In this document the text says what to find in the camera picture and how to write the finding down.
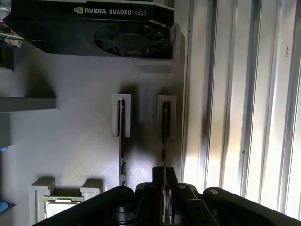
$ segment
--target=screw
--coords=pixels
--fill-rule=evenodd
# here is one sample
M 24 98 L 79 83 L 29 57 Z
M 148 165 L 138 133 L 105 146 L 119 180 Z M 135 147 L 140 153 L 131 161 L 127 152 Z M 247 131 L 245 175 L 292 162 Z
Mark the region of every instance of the screw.
M 180 188 L 180 189 L 184 189 L 184 188 L 186 188 L 186 186 L 185 186 L 185 185 L 182 185 L 182 184 L 180 184 L 180 185 L 178 185 L 178 188 Z
M 218 193 L 218 191 L 216 191 L 215 189 L 211 189 L 210 192 L 211 192 L 211 194 L 217 194 Z

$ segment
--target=cable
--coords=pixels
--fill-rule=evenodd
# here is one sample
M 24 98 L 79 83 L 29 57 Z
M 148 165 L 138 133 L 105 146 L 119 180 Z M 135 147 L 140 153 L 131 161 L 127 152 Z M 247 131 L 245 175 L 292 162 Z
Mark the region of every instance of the cable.
M 11 44 L 8 44 L 6 41 L 4 41 L 3 39 L 0 39 L 1 42 L 3 42 L 4 44 L 6 44 L 7 46 L 11 47 L 11 48 L 17 48 L 18 46 L 13 46 Z

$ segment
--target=black graphics card shroud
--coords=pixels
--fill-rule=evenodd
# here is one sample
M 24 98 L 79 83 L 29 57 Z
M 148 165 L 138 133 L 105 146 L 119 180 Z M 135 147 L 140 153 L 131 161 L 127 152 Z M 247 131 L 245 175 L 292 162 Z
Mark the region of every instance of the black graphics card shroud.
M 47 53 L 172 58 L 174 9 L 152 2 L 13 0 L 4 22 Z

